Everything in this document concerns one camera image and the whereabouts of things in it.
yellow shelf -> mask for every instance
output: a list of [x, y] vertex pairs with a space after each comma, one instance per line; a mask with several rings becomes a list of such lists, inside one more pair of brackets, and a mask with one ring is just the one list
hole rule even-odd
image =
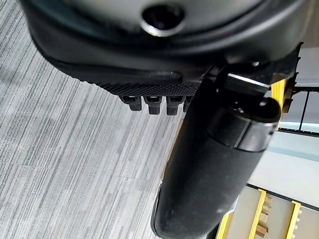
[[261, 190], [261, 189], [258, 189], [258, 191], [261, 192], [261, 195], [259, 198], [259, 202], [258, 202], [257, 209], [256, 209], [256, 214], [255, 214], [253, 224], [252, 224], [251, 229], [250, 229], [248, 239], [254, 239], [254, 237], [255, 237], [257, 225], [259, 222], [259, 217], [260, 217], [260, 214], [261, 214], [261, 211], [263, 209], [263, 205], [264, 205], [265, 199], [266, 199], [266, 191]]
[[295, 225], [297, 222], [297, 217], [298, 217], [299, 210], [301, 207], [300, 203], [297, 203], [294, 201], [292, 201], [292, 203], [293, 203], [293, 212], [291, 214], [291, 217], [290, 217], [290, 220], [289, 220], [289, 223], [287, 226], [287, 233], [286, 233], [285, 239], [292, 239], [293, 234], [294, 234], [294, 230], [295, 230]]
[[233, 213], [227, 214], [220, 222], [216, 239], [227, 239], [227, 234], [231, 224]]

screw hole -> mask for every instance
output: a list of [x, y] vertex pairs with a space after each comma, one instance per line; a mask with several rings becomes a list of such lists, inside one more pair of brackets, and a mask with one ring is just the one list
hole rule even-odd
[[151, 6], [142, 13], [142, 28], [154, 36], [174, 35], [181, 30], [184, 17], [183, 9], [175, 4]]

floor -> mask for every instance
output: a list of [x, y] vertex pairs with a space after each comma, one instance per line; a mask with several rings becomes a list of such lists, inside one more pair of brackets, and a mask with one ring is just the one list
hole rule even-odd
[[0, 0], [0, 42], [0, 239], [156, 238], [150, 217], [182, 110], [133, 113], [57, 71], [16, 1]]

gray carpet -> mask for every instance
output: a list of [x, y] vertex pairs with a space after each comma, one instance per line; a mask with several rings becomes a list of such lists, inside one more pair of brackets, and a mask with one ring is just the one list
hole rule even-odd
[[152, 207], [181, 118], [161, 112], [133, 113], [54, 69], [19, 4], [0, 0], [0, 238], [154, 239]]

yellow metal frame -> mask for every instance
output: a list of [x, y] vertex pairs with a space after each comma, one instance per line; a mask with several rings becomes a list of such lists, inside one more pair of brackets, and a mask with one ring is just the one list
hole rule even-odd
[[293, 203], [293, 211], [291, 213], [291, 217], [290, 217], [290, 220], [289, 220], [289, 223], [288, 223], [285, 239], [291, 239], [293, 237], [294, 230], [295, 230], [295, 225], [296, 225], [296, 222], [297, 222], [297, 217], [299, 215], [299, 210], [300, 210], [300, 207], [301, 207], [300, 203], [297, 203], [297, 202], [294, 202], [294, 201], [292, 201], [292, 203]]
[[255, 217], [254, 217], [251, 229], [250, 229], [250, 233], [249, 233], [248, 239], [254, 239], [254, 237], [255, 237], [257, 225], [258, 225], [259, 218], [260, 218], [260, 214], [261, 214], [261, 211], [263, 210], [263, 205], [264, 205], [265, 199], [266, 199], [266, 194], [267, 194], [266, 191], [261, 190], [261, 189], [258, 189], [258, 191], [261, 192], [261, 195], [260, 195], [260, 198], [259, 198], [259, 202], [258, 202], [258, 205], [257, 205]]
[[278, 101], [281, 109], [284, 106], [286, 81], [281, 80], [271, 85], [271, 97]]
[[233, 212], [230, 214], [227, 214], [223, 217], [219, 224], [219, 229], [217, 233], [216, 239], [227, 239], [227, 234], [230, 228], [231, 220], [233, 218]]

